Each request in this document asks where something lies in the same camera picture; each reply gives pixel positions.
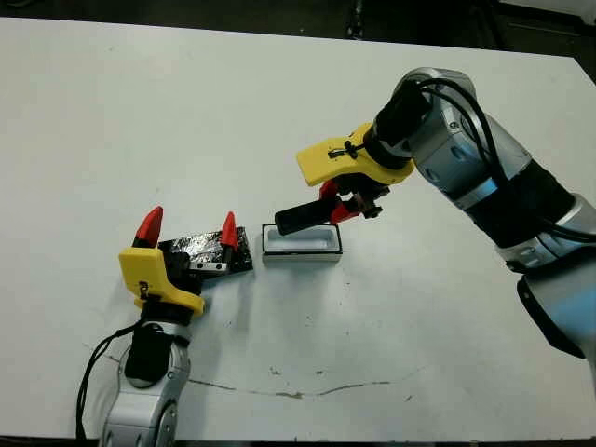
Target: cable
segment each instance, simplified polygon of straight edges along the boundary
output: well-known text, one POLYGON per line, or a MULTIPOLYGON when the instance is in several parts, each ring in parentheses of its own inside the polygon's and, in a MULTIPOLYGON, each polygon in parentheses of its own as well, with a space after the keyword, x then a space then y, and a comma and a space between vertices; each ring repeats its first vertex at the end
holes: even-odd
POLYGON ((464 109, 464 107, 462 106, 462 104, 460 104, 459 102, 457 102, 451 96, 445 95, 443 93, 440 93, 437 90, 433 90, 432 88, 421 88, 420 91, 423 92, 423 93, 428 93, 428 94, 431 94, 431 95, 436 96, 438 98, 441 98, 442 100, 445 100, 448 103, 450 103, 455 109, 457 109, 457 111, 460 113, 460 115, 462 117, 464 117, 464 119, 469 124, 469 129, 472 132, 472 140, 474 140, 474 142, 479 146, 479 148, 480 148, 479 154, 481 155, 482 160, 483 161, 485 160, 485 163, 486 164, 489 164, 488 158, 486 158, 486 154, 484 153, 484 150, 482 149, 482 140, 481 140, 481 137, 478 134, 478 131, 476 130, 476 126, 474 126, 474 123, 472 123, 472 118, 470 117, 470 115, 466 111, 466 109, 464 109))
MULTIPOLYGON (((493 159, 494 162, 490 163, 489 160, 486 159, 485 154, 483 153, 482 146, 480 147, 479 153, 481 155, 482 161, 484 161, 484 163, 487 165, 488 170, 491 172, 494 182, 496 183, 497 187, 508 191, 508 193, 511 195, 511 197, 514 200, 514 203, 516 203, 518 206, 520 206, 521 210, 531 212, 530 210, 527 209, 527 207, 523 206, 523 204, 519 201, 513 185, 507 178, 507 175, 503 169, 503 166, 501 165, 501 163, 499 161, 498 153, 496 152, 496 146, 494 144, 493 133, 491 132, 490 126, 488 124, 488 120, 486 119, 486 115, 482 111, 481 107, 478 105, 478 102, 476 101, 476 99, 465 88, 461 87, 459 84, 457 84, 456 82, 454 82, 450 79, 433 78, 433 79, 427 79, 427 80, 424 80, 424 81, 421 81, 420 83, 418 83, 418 87, 420 89, 423 89, 424 87, 427 87, 427 86, 433 86, 433 85, 440 85, 440 86, 446 86, 446 87, 452 88, 453 90, 457 91, 457 93, 459 93, 462 97, 464 97, 464 99, 470 105, 470 107, 474 111, 476 117, 479 119, 479 121, 481 123, 482 133, 484 135, 484 140, 486 141, 486 146, 487 146, 486 150, 488 151, 489 155, 491 156, 491 158, 493 159)), ((432 89, 426 89, 426 91, 429 93, 432 93, 432 94, 438 93, 432 89)), ((445 97, 448 97, 447 95, 443 95, 443 94, 441 94, 441 96, 443 97, 443 99, 445 99, 445 97)), ((451 105, 454 105, 454 102, 456 102, 456 101, 453 98, 450 98, 450 99, 453 101, 452 102, 450 102, 449 100, 446 100, 446 101, 448 101, 451 105)), ((458 104, 458 105, 459 105, 459 107, 456 107, 456 106, 455 107, 461 113, 461 109, 463 109, 463 107, 461 107, 461 104, 458 104)), ((462 114, 462 116, 467 117, 470 128, 474 129, 475 128, 474 123, 471 121, 471 119, 469 119, 469 115, 462 114)), ((532 218, 536 219, 542 225, 544 231, 546 231, 547 233, 552 234, 554 236, 563 237, 563 238, 573 240, 576 242, 585 242, 585 243, 596 242, 596 235, 572 230, 571 228, 566 228, 564 226, 559 226, 559 225, 555 224, 554 222, 551 222, 548 219, 544 218, 543 216, 539 216, 537 214, 530 214, 530 216, 532 218)))
POLYGON ((100 357, 103 355, 103 353, 110 346, 110 343, 112 343, 112 340, 135 331, 137 328, 140 328, 144 322, 145 322, 144 318, 140 318, 136 323, 114 332, 109 337, 106 337, 103 340, 101 340, 100 343, 93 350, 93 354, 91 354, 91 358, 89 359, 87 368, 85 369, 85 373, 83 374, 83 380, 81 381, 81 385, 78 388, 78 395, 76 397, 76 440, 79 443, 87 440, 87 435, 85 434, 85 428, 83 427, 83 411, 85 411, 85 402, 87 400, 88 381, 89 381, 89 376, 91 375, 91 370, 93 369, 93 366, 95 366, 95 363, 97 362, 97 360, 100 359, 100 357))

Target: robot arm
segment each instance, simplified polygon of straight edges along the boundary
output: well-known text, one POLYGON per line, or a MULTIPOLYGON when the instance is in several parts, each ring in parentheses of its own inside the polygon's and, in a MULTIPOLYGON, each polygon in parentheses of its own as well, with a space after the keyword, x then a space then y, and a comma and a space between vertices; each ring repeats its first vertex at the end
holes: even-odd
POLYGON ((83 412, 91 369, 113 339, 132 332, 132 343, 119 361, 117 395, 103 426, 101 445, 173 445, 178 402, 191 368, 189 324, 191 318, 203 314, 204 300, 199 296, 203 280, 251 269, 250 256, 240 261, 234 213, 228 212, 219 234, 157 245, 162 215, 161 207, 152 210, 132 247, 118 256, 124 283, 136 297, 141 318, 103 339, 93 351, 76 402, 79 442, 87 438, 83 412), (198 251, 205 252, 197 256, 198 251))
POLYGON ((309 185, 324 184, 319 200, 276 214, 280 233, 376 217, 374 201, 415 166, 523 273, 523 305, 551 345, 588 359, 596 384, 596 210, 481 111, 467 76, 409 72, 373 123, 297 159, 309 185))

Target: dark floor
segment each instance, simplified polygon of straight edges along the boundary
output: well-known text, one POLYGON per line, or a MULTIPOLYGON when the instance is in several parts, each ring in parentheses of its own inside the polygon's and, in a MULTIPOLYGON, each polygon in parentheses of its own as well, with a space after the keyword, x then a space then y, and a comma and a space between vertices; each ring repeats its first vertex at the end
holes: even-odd
MULTIPOLYGON (((414 0, 364 0, 362 3, 359 20, 364 40, 570 56, 576 58, 596 82, 596 27, 583 25, 579 18, 504 6, 494 0, 455 0, 436 4, 414 0)), ((341 39, 347 37, 348 27, 356 36, 359 34, 355 4, 354 0, 0 0, 0 16, 341 39)), ((49 445, 55 442, 0 438, 0 446, 49 445)), ((207 444, 180 442, 177 445, 207 444)), ((588 446, 596 445, 596 440, 442 445, 588 446)))

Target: white tabletop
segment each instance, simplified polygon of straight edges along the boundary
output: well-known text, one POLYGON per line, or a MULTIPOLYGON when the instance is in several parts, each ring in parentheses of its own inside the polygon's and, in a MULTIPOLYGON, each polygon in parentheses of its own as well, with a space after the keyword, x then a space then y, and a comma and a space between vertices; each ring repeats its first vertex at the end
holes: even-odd
MULTIPOLYGON (((484 109, 596 203, 596 88, 572 59, 0 20, 0 432, 74 435, 91 347, 139 315, 116 256, 161 204, 162 238, 235 211, 255 267, 204 290, 191 377, 214 385, 187 384, 179 439, 595 435, 588 365, 547 344, 492 242, 418 174, 379 218, 342 225, 339 264, 261 262, 261 224, 316 195, 294 154, 371 120, 419 66, 468 74, 484 109)), ((91 376, 90 436, 115 369, 91 376)))

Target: black cylinder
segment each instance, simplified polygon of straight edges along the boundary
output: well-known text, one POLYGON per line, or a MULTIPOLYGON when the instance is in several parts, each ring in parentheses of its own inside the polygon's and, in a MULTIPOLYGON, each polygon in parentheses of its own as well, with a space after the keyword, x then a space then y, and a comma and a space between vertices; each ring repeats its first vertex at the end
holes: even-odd
POLYGON ((325 224, 331 218, 337 197, 323 198, 294 208, 276 212, 276 226, 281 235, 325 224))

